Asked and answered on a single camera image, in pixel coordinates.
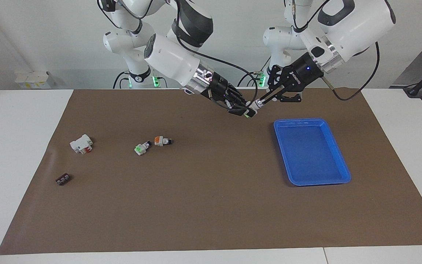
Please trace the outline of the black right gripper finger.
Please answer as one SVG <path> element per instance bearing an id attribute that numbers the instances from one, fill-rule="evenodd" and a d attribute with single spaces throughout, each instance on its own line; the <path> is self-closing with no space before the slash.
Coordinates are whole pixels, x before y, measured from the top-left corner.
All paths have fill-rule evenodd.
<path id="1" fill-rule="evenodd" d="M 231 102 L 227 103 L 227 112 L 237 116 L 245 116 L 247 118 L 254 117 L 258 112 L 251 108 L 251 103 L 246 102 L 245 106 L 237 105 Z"/>
<path id="2" fill-rule="evenodd" d="M 233 85 L 227 86 L 227 101 L 230 107 L 247 107 L 247 101 L 243 97 L 243 94 Z"/>

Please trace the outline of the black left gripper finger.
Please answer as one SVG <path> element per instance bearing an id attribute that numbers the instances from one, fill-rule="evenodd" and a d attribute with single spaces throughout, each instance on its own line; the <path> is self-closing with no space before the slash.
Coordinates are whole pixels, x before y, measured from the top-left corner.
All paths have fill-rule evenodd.
<path id="1" fill-rule="evenodd" d="M 268 68 L 268 88 L 265 94 L 256 100 L 257 107 L 263 107 L 269 101 L 284 102 L 282 95 L 279 95 L 277 92 L 277 89 L 280 88 L 277 84 L 280 82 L 281 73 L 282 67 L 280 65 L 273 65 L 271 68 Z"/>
<path id="2" fill-rule="evenodd" d="M 273 92 L 269 91 L 265 94 L 265 104 L 268 104 L 271 101 L 282 102 L 282 103 L 300 103 L 303 98 L 301 92 L 297 92 L 294 96 L 284 95 L 286 91 Z"/>

